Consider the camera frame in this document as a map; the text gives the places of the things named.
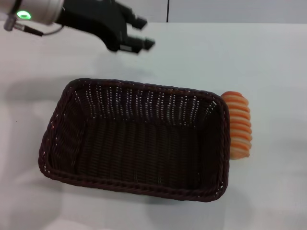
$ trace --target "green indicator light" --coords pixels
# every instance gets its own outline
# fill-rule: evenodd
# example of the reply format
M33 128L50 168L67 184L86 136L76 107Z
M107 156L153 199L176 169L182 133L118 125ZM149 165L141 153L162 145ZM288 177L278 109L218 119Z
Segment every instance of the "green indicator light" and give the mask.
M27 11L18 11L17 16L24 20L29 20L31 15Z

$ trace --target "orange striped object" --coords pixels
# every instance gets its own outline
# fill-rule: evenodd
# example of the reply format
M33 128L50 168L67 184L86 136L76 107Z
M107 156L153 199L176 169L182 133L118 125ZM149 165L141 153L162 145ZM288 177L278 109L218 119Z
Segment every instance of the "orange striped object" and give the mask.
M228 105L230 115L230 158L233 160L249 157L251 148L251 123L248 100L239 92L228 91L222 98Z

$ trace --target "basket bottom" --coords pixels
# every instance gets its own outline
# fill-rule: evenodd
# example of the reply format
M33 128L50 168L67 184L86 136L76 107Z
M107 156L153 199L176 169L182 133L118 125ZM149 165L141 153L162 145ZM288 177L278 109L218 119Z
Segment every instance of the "basket bottom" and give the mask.
M88 121L76 174L171 188L200 186L198 132L193 128Z

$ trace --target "robotic arm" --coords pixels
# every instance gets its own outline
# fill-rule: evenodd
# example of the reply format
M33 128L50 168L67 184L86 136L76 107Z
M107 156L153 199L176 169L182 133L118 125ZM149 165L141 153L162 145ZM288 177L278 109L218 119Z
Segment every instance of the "robotic arm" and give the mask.
M142 29L147 21L131 8L114 0L0 0L0 11L8 15L4 29L13 28L38 36L50 35L17 22L17 17L42 24L58 23L98 36L111 51L139 53L154 41L128 36L127 23Z

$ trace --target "cable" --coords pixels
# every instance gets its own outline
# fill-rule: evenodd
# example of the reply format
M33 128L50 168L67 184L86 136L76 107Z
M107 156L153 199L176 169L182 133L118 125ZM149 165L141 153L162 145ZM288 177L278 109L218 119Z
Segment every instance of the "cable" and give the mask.
M59 29L56 29L55 31L52 31L52 32L44 33L43 36L54 35L54 34L60 32L63 28L64 28L64 25L61 25L61 27Z

